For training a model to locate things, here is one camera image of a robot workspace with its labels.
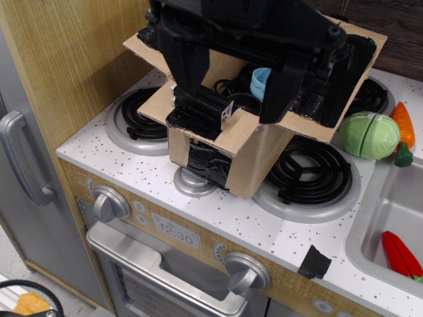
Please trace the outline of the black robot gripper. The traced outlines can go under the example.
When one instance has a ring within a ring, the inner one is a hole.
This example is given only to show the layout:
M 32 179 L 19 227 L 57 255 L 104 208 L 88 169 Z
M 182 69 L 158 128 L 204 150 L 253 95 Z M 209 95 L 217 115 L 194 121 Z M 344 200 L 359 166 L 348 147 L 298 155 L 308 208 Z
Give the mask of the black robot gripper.
M 278 123 L 304 90 L 319 85 L 347 40 L 336 23 L 302 1 L 150 1 L 145 17 L 177 85 L 200 87 L 210 49 L 271 69 L 261 124 Z

